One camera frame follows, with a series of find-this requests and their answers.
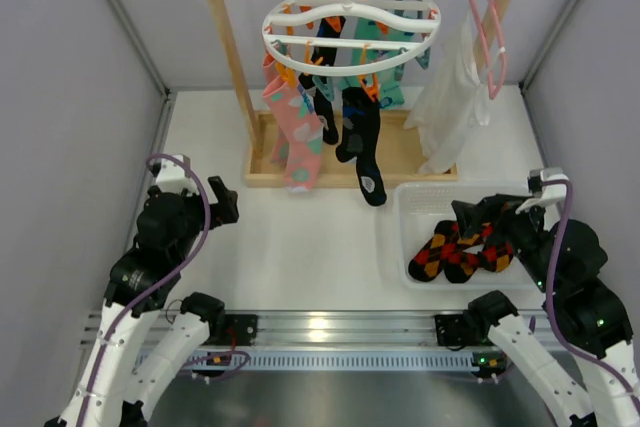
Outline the black sock front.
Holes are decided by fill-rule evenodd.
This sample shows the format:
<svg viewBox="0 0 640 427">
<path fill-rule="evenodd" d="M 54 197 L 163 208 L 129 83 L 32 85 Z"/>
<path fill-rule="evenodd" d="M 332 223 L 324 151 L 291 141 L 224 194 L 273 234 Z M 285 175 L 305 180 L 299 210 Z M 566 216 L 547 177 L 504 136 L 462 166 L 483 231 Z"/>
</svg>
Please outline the black sock front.
<svg viewBox="0 0 640 427">
<path fill-rule="evenodd" d="M 380 107 L 360 87 L 342 91 L 342 137 L 336 148 L 341 163 L 355 160 L 360 191 L 373 207 L 386 203 L 383 178 L 376 161 L 380 132 Z"/>
</svg>

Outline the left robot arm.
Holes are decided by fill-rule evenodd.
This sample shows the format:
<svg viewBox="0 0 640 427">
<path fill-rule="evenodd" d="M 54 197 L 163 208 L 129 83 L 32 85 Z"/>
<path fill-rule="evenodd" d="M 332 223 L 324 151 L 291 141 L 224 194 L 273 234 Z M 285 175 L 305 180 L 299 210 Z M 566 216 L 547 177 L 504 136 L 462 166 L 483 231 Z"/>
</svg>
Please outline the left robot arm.
<svg viewBox="0 0 640 427">
<path fill-rule="evenodd" d="M 218 176 L 208 183 L 182 179 L 176 191 L 159 179 L 148 191 L 133 246 L 114 264 L 98 334 L 80 381 L 50 426 L 146 426 L 189 357 L 225 330 L 223 301 L 201 292 L 186 296 L 168 332 L 144 360 L 138 358 L 151 327 L 206 234 L 239 219 L 238 195 Z"/>
</svg>

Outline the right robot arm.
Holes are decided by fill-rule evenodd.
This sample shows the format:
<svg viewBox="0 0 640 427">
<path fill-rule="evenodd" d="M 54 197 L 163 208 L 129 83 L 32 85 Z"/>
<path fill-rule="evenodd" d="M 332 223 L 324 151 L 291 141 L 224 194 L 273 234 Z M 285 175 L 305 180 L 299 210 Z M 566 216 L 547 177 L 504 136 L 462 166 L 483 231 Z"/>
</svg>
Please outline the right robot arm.
<svg viewBox="0 0 640 427">
<path fill-rule="evenodd" d="M 578 366 L 576 382 L 538 341 L 508 297 L 490 291 L 468 304 L 463 316 L 475 339 L 506 354 L 538 394 L 558 426 L 636 426 L 639 373 L 633 330 L 621 299 L 600 279 L 608 256 L 587 224 L 568 216 L 544 226 L 534 197 L 496 194 L 473 204 L 451 204 L 461 233 L 485 223 L 545 295 L 552 333 Z"/>
</svg>

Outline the pink patterned sock front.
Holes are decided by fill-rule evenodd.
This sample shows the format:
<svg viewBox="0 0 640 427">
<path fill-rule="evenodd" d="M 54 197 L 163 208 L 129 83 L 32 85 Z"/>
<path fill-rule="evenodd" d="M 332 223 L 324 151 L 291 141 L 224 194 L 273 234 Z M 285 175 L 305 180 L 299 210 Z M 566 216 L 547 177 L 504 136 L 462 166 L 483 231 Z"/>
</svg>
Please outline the pink patterned sock front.
<svg viewBox="0 0 640 427">
<path fill-rule="evenodd" d="M 321 166 L 323 123 L 308 96 L 290 88 L 279 75 L 267 83 L 262 99 L 286 140 L 275 151 L 285 161 L 285 187 L 294 193 L 310 191 Z"/>
</svg>

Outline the black sock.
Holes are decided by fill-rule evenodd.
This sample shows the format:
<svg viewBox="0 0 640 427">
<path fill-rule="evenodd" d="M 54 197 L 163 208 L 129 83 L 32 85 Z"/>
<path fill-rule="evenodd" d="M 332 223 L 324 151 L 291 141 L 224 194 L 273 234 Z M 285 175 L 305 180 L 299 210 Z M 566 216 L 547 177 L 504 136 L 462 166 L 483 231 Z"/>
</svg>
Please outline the black sock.
<svg viewBox="0 0 640 427">
<path fill-rule="evenodd" d="M 376 161 L 380 132 L 380 107 L 360 87 L 342 91 L 342 137 L 336 148 L 341 163 L 355 160 L 360 191 L 373 207 L 386 203 L 383 178 Z"/>
<path fill-rule="evenodd" d="M 316 36 L 319 38 L 339 38 L 345 25 L 344 16 L 329 17 L 321 20 Z M 324 57 L 321 66 L 333 66 L 336 60 L 337 49 L 334 47 L 314 46 L 316 52 Z M 335 90 L 331 78 L 317 76 L 314 74 L 300 74 L 299 81 L 302 87 L 312 95 L 313 105 L 316 114 L 323 123 L 323 140 L 328 145 L 338 143 L 339 134 L 337 131 L 333 100 Z"/>
</svg>

